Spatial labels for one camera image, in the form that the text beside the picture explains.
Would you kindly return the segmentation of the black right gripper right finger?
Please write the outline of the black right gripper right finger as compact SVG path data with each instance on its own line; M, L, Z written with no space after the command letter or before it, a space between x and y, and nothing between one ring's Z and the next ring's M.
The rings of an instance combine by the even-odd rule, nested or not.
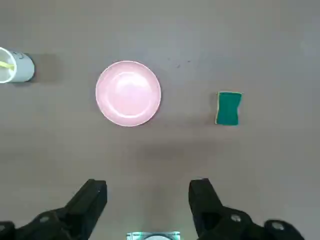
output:
M224 206L209 179L191 180L188 202L199 240L303 240L290 223L269 219L263 226L244 211Z

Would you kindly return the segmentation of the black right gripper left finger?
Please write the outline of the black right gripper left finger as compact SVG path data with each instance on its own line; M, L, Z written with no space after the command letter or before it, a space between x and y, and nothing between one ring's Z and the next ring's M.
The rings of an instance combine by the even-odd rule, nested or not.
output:
M88 240L108 202L107 183L89 179L61 208L45 211L16 227L0 222L2 240Z

